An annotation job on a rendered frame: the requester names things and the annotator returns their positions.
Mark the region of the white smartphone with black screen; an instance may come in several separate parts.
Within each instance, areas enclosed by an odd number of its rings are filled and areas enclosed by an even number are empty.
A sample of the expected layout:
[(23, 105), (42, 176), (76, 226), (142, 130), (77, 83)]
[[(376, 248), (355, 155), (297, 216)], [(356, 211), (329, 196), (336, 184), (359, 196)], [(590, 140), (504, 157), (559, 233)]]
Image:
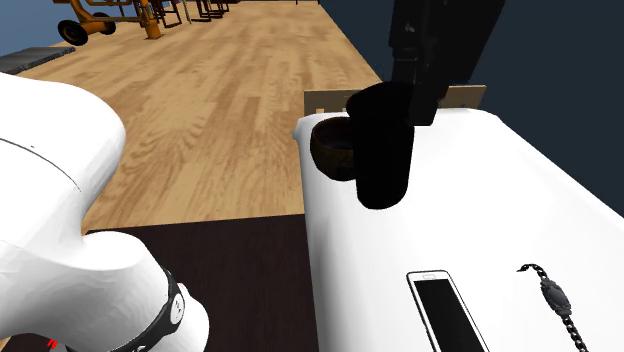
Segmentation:
[(433, 352), (490, 352), (448, 271), (411, 271), (406, 280)]

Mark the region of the dark metal chair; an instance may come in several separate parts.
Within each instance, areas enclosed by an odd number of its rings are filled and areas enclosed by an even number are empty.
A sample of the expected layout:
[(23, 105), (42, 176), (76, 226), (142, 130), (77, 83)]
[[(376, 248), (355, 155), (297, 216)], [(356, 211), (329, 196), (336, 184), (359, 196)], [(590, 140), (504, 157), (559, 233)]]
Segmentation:
[(196, 4), (198, 17), (191, 18), (191, 22), (211, 22), (221, 19), (230, 11), (228, 0), (191, 0)]
[[(154, 18), (157, 22), (163, 24), (165, 28), (172, 28), (182, 24), (181, 16), (177, 8), (178, 0), (166, 0), (169, 6), (164, 5), (163, 0), (149, 0)], [(177, 18), (176, 22), (168, 23), (166, 17), (168, 14), (174, 14)]]

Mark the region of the dark robot stand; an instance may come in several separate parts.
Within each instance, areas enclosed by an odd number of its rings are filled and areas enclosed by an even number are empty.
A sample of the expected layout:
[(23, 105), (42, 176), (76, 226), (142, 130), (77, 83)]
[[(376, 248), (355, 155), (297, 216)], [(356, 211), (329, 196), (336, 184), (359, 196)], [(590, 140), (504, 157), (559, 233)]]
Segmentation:
[(320, 352), (303, 215), (124, 231), (205, 307), (203, 352)]

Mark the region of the orange wheeled machine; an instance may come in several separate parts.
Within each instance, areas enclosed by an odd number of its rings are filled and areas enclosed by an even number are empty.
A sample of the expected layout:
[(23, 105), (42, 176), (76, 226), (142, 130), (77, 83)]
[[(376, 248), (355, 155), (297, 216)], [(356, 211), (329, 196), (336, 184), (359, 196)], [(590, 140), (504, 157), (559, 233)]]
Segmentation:
[[(112, 35), (116, 32), (117, 24), (122, 22), (137, 23), (146, 32), (148, 39), (159, 39), (162, 34), (149, 0), (52, 0), (55, 4), (69, 4), (77, 20), (62, 20), (57, 25), (59, 35), (73, 46), (83, 46), (89, 36), (94, 33)], [(86, 2), (96, 7), (125, 7), (133, 6), (136, 15), (126, 17), (110, 17), (103, 13), (90, 13), (82, 5)]]

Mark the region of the black cylindrical cup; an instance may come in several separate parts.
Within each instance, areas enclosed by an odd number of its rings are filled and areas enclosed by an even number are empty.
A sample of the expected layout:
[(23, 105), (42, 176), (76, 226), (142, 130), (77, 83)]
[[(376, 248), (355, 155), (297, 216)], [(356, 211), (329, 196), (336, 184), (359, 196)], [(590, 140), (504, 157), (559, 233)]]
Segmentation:
[(373, 210), (398, 204), (406, 194), (414, 127), (407, 123), (413, 86), (381, 82), (348, 99), (357, 198)]

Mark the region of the brown wooden bowl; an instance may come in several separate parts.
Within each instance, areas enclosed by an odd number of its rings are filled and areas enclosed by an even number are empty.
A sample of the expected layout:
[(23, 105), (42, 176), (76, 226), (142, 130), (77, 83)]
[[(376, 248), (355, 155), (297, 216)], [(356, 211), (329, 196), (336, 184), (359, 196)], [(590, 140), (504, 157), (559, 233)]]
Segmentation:
[(348, 117), (331, 117), (312, 129), (310, 153), (317, 169), (328, 178), (340, 182), (356, 178), (353, 150)]

